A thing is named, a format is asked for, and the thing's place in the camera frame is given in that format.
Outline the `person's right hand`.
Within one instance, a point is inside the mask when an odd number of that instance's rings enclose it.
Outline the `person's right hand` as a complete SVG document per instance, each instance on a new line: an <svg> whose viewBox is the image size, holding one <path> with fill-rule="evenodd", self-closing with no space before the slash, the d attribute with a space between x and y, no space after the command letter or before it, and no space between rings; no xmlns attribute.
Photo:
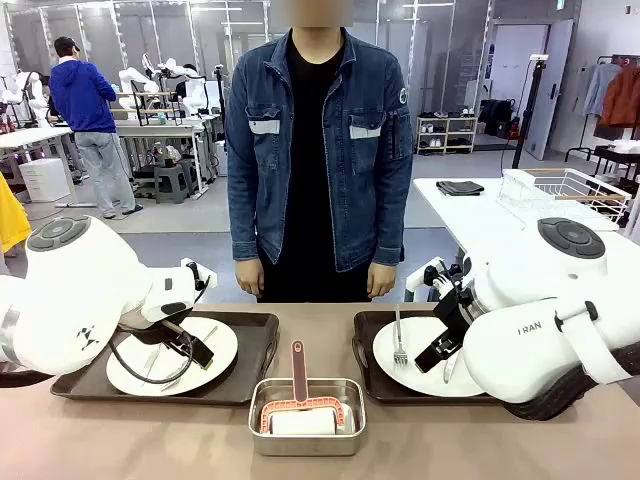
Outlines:
<svg viewBox="0 0 640 480"><path fill-rule="evenodd" d="M235 262L235 275L239 287L256 298L262 296L264 290L264 269L261 261L256 259Z"/></svg>

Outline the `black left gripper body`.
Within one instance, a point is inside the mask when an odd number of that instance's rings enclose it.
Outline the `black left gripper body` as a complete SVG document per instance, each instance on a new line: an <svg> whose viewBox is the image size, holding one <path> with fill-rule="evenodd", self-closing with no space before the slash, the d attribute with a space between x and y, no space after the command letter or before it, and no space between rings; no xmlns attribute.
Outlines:
<svg viewBox="0 0 640 480"><path fill-rule="evenodd" d="M169 320L162 320L160 325L162 344L184 357L194 357L196 355L200 342L197 336L192 335L181 326Z"/></svg>

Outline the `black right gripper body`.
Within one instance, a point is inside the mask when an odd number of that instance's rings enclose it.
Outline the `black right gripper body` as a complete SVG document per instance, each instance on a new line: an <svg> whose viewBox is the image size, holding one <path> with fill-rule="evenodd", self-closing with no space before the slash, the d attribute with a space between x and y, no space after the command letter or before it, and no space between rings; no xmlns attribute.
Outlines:
<svg viewBox="0 0 640 480"><path fill-rule="evenodd" d="M469 287L437 288L439 301L434 307L435 316L447 327L450 334L465 334L474 320L469 308L474 295Z"/></svg>

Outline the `person's left hand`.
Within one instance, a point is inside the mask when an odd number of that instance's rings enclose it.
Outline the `person's left hand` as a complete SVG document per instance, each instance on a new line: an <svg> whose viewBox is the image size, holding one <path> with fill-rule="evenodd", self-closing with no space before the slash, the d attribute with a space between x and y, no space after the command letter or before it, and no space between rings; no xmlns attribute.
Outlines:
<svg viewBox="0 0 640 480"><path fill-rule="evenodd" d="M368 269L367 292L370 299L389 293L396 283L396 266L387 266L372 262Z"/></svg>

